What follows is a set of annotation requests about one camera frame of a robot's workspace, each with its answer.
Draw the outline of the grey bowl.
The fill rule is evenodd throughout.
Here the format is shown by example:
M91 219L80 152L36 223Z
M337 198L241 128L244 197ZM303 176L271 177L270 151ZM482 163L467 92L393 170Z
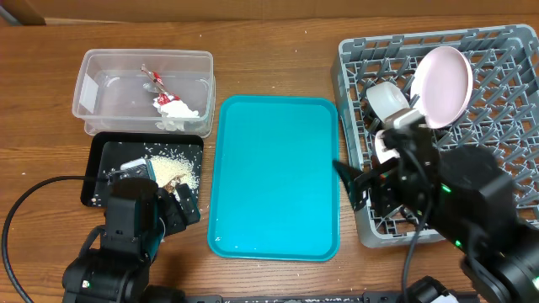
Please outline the grey bowl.
M391 82L382 82L366 90L366 97L376 117L384 122L401 109L408 109L408 100Z

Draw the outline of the large white plate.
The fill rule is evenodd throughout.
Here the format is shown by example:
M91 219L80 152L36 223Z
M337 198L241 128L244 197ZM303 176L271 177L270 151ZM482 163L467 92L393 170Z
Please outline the large white plate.
M414 108L425 116L431 129L456 121L472 95L473 75L468 59L456 48L440 46L418 64L410 96L418 96Z

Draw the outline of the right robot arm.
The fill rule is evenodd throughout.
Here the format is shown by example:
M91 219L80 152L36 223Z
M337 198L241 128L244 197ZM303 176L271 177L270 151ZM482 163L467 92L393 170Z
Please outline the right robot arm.
M379 211L408 209L417 231L436 230L461 250L462 271L488 302L538 300L538 230L518 217L514 182L495 157L477 146L440 152L421 126L385 130L398 152L368 172L333 166L353 210L371 200Z

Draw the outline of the white rice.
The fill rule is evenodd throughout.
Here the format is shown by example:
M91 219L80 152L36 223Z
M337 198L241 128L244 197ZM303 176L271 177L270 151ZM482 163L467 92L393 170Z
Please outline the white rice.
M120 165L139 158L151 161L159 187L177 175L189 185L194 200L199 198L203 148L196 144L113 142L104 145L98 176L108 178Z

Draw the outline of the white napkin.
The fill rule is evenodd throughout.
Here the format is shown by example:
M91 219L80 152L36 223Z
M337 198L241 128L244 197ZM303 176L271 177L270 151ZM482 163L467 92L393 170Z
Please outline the white napkin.
M156 123L156 127L160 130L184 131L184 121L186 119L200 117L198 110L191 110L188 105L181 100L171 101L164 105L155 102L153 106L162 116L162 120Z

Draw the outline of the red snack wrapper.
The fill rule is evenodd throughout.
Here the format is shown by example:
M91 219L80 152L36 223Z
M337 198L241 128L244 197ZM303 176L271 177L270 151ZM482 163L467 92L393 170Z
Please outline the red snack wrapper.
M174 93L171 93L165 88L161 76L153 71L147 69L145 65L141 66L141 71L145 73L152 83L146 83L145 88L150 92L155 92L157 97L154 99L154 106L159 108L165 104L173 101L180 101L180 97Z

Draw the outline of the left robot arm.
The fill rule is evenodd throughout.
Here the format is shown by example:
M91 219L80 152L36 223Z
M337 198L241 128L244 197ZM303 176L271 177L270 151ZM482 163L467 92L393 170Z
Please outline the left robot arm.
M64 302L185 302L182 290L149 284L150 267L164 237L200 220L188 184L171 193L149 178L110 186L105 224L88 235L62 277Z

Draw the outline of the brown food scraps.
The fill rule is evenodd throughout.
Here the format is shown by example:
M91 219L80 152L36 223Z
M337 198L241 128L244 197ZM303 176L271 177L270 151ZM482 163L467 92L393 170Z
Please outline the brown food scraps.
M168 181L163 188L166 189L169 193L173 193L175 191L175 187L179 184L181 184L181 178L183 178L184 175L177 175L173 177L170 181Z

